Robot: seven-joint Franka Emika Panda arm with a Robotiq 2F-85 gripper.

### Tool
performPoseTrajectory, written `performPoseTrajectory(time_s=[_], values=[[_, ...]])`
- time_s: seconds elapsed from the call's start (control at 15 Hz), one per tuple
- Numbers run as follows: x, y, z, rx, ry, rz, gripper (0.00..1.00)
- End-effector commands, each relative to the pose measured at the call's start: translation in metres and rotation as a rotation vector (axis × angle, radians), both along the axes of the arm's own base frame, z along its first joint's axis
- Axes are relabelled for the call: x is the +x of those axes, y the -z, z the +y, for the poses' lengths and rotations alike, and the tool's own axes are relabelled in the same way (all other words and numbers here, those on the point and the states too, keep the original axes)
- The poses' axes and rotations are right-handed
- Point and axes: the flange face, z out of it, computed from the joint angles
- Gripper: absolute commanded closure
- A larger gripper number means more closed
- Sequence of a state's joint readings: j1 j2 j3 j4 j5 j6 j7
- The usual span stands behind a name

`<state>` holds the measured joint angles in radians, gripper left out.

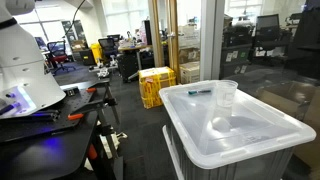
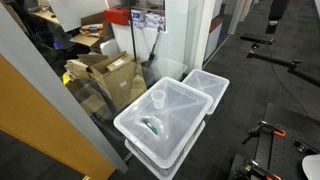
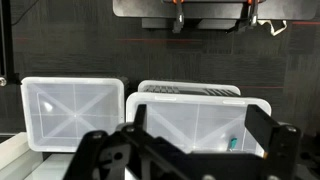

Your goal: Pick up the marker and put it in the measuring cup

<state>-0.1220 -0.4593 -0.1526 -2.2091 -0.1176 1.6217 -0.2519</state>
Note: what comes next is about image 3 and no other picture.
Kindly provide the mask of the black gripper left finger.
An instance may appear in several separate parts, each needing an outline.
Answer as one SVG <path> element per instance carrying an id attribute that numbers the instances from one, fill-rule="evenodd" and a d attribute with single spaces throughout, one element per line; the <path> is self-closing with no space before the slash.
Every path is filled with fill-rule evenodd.
<path id="1" fill-rule="evenodd" d="M 146 129 L 146 120 L 147 120 L 147 105 L 140 104 L 137 107 L 137 111 L 134 118 L 134 127 L 137 129 Z"/>

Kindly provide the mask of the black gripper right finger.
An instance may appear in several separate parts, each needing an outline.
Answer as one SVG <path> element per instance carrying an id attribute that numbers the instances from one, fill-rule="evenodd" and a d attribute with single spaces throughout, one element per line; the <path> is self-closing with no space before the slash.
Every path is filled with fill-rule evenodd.
<path id="1" fill-rule="evenodd" d="M 247 106 L 245 127 L 271 159 L 278 155 L 280 125 L 258 105 Z"/>

